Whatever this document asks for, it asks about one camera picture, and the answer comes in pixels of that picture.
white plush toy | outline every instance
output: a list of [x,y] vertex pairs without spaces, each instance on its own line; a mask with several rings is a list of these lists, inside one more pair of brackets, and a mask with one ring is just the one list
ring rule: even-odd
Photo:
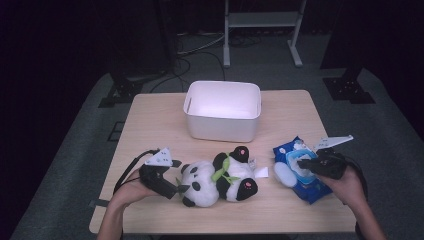
[[230,153],[219,153],[213,162],[184,165],[182,185],[191,186],[183,203],[187,207],[210,207],[218,198],[239,202],[258,192],[254,169],[249,165],[249,150],[239,146]]

panda ear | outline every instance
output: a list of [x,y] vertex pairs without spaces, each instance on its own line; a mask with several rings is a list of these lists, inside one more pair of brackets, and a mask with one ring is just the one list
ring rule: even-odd
[[222,168],[222,163],[227,158],[227,154],[225,153],[219,153],[216,155],[215,159],[213,160],[213,167],[215,168],[215,171]]
[[184,205],[186,207],[194,207],[194,206],[196,206],[196,204],[193,201],[191,201],[190,199],[188,199],[187,197],[184,197],[183,198],[183,203],[184,203]]
[[188,166],[190,166],[190,164],[185,164],[182,168],[181,168],[181,174],[183,174],[183,172],[188,168]]

wooden table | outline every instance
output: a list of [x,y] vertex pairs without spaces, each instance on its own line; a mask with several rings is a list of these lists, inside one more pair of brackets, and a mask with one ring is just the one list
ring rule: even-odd
[[[278,183],[272,148],[299,136],[312,147],[327,137],[307,91],[262,91],[262,113],[255,139],[249,143],[198,140],[190,137],[183,103],[185,93],[140,94],[134,98],[107,174],[100,199],[109,200],[113,187],[131,161],[150,149],[169,147],[173,159],[185,163],[213,160],[216,154],[245,145],[258,167],[269,167],[269,178],[257,179],[258,193],[240,203],[224,200],[209,208],[187,208],[178,194],[171,200],[149,197],[129,206],[124,232],[142,234],[232,234],[353,232],[355,218],[333,194],[312,205]],[[146,159],[142,158],[136,167]],[[180,168],[164,177],[176,184]],[[90,231],[97,233],[105,213],[96,207]]]

black cable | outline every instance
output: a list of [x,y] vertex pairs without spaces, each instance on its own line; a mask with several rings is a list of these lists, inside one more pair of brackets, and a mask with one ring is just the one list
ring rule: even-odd
[[165,83],[165,82],[167,82],[167,81],[169,81],[169,80],[172,80],[172,79],[175,79],[175,78],[180,78],[182,75],[184,75],[184,74],[186,74],[189,70],[190,70],[190,66],[191,66],[191,64],[190,64],[190,62],[189,61],[187,61],[187,60],[185,60],[185,59],[182,59],[182,58],[179,58],[178,60],[181,60],[181,61],[184,61],[184,62],[186,62],[187,64],[188,64],[188,67],[187,67],[187,69],[183,72],[183,73],[180,73],[180,74],[175,74],[174,76],[172,76],[172,77],[170,77],[170,78],[167,78],[167,79],[164,79],[164,80],[162,80],[162,81],[160,81],[159,83],[157,83],[150,91],[149,91],[149,93],[153,93],[153,91],[157,88],[157,87],[159,87],[160,85],[162,85],[163,83]]
[[214,57],[218,61],[219,66],[221,67],[221,71],[222,71],[222,75],[223,75],[223,80],[226,81],[226,79],[225,79],[225,70],[224,70],[223,64],[222,64],[221,60],[215,54],[210,53],[210,52],[193,52],[193,53],[187,54],[186,56],[190,56],[190,55],[194,55],[194,54],[208,54],[208,55],[211,55],[212,57]]

human hand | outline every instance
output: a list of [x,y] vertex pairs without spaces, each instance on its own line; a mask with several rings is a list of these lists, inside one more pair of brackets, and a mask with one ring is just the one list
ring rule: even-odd
[[361,180],[351,166],[347,166],[345,173],[339,180],[321,175],[317,176],[324,184],[333,190],[337,198],[349,207],[356,207],[358,204],[366,203]]
[[130,204],[140,201],[148,196],[158,196],[155,191],[147,188],[140,181],[139,169],[133,171],[127,180],[113,195],[110,203],[127,207]]

